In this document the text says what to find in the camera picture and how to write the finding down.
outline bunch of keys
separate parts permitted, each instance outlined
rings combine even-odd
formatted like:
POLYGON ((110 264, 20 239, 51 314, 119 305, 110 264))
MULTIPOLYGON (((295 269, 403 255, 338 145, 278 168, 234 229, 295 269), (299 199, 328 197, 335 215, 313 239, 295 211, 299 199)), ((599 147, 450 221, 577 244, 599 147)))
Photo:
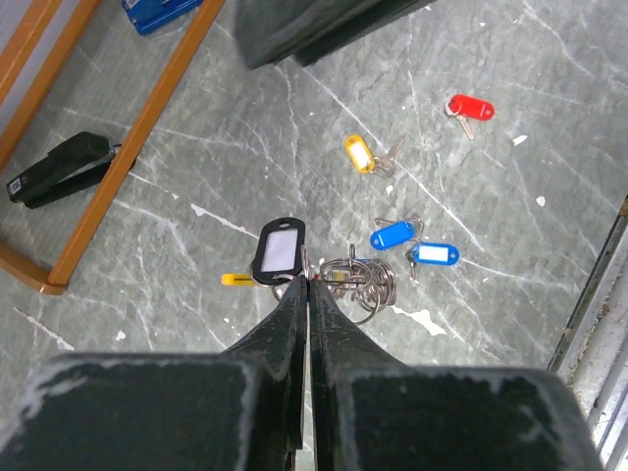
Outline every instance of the bunch of keys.
POLYGON ((455 117, 462 125, 467 137, 473 140, 475 139, 475 133, 469 126, 467 118, 488 121, 495 115, 495 108, 488 101, 466 95, 455 95, 445 104, 445 112, 448 116, 455 117))
POLYGON ((350 135, 344 142, 344 149, 349 154, 353 167, 360 174, 375 174, 384 179, 389 179, 394 175, 394 157, 403 143, 400 138, 386 154, 386 157, 373 157, 371 150, 359 135, 350 135))

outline yellow key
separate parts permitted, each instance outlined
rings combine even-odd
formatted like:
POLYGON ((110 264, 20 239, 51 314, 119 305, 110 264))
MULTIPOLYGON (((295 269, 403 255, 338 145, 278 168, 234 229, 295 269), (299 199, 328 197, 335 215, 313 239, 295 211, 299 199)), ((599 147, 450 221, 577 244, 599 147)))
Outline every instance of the yellow key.
POLYGON ((256 287, 257 284, 246 273, 226 273, 220 279, 226 287, 256 287))

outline black key tag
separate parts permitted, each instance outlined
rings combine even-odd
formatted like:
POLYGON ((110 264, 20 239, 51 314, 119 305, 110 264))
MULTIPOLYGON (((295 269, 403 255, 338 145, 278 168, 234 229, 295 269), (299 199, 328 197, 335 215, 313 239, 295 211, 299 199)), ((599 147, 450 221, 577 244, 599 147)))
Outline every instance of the black key tag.
POLYGON ((251 275, 260 285, 281 285, 282 275, 298 276, 303 271, 301 245, 305 243, 305 223, 296 218, 271 221, 259 236, 251 275))

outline yellow key tag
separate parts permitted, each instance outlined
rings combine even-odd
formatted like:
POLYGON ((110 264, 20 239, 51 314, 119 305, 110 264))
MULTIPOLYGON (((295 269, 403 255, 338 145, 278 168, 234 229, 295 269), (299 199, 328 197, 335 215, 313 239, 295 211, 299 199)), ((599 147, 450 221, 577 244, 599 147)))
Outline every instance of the yellow key tag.
POLYGON ((349 154, 353 167, 360 174, 369 174, 375 169, 375 158, 364 139, 359 135, 350 135, 344 142, 344 149, 349 154))
POLYGON ((226 273, 220 279, 226 287, 256 287, 257 284, 245 273, 226 273))

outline blue box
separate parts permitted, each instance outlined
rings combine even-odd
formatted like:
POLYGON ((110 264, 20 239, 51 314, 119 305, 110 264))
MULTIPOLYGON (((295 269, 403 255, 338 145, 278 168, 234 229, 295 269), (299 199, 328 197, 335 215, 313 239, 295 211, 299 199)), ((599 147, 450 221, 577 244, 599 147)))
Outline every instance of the blue box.
POLYGON ((201 3, 203 0, 122 0, 122 6, 140 34, 153 32, 201 3))

